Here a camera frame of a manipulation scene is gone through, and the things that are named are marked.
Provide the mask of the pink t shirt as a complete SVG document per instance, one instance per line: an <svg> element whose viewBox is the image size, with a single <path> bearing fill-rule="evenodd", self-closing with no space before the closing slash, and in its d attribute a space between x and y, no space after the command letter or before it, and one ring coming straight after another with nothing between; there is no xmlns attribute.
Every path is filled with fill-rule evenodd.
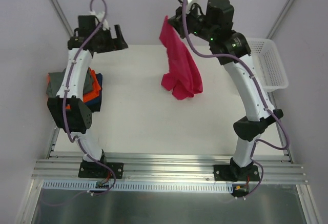
<svg viewBox="0 0 328 224"><path fill-rule="evenodd" d="M164 74L161 85L177 100L192 98L203 92L200 72L186 45L181 41L165 16L159 40L166 48L168 73Z"/></svg>

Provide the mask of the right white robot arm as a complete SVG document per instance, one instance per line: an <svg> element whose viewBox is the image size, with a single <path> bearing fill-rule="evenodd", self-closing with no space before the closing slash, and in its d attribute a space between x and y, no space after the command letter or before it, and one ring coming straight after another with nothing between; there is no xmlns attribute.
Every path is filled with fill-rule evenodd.
<svg viewBox="0 0 328 224"><path fill-rule="evenodd" d="M245 116L233 124L238 140L230 162L230 176L243 179L253 165L256 141L272 124L283 117L264 91L245 36L233 30L234 7L229 0L208 0L206 11L194 0L178 0L181 5L169 19L181 38L190 42L192 34L209 43L212 57L232 79L242 100Z"/></svg>

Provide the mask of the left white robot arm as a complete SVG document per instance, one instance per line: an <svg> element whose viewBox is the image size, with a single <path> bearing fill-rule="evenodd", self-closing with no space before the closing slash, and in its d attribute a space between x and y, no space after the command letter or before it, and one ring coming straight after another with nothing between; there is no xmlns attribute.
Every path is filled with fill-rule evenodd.
<svg viewBox="0 0 328 224"><path fill-rule="evenodd" d="M68 63L62 83L47 106L56 123L76 142L83 153L83 160L91 162L90 171L96 177L107 173L108 165L102 161L103 150L90 131L92 111L85 104L84 85L94 53L107 53L128 48L119 25L114 26L112 38L104 12L78 16L78 27L68 40Z"/></svg>

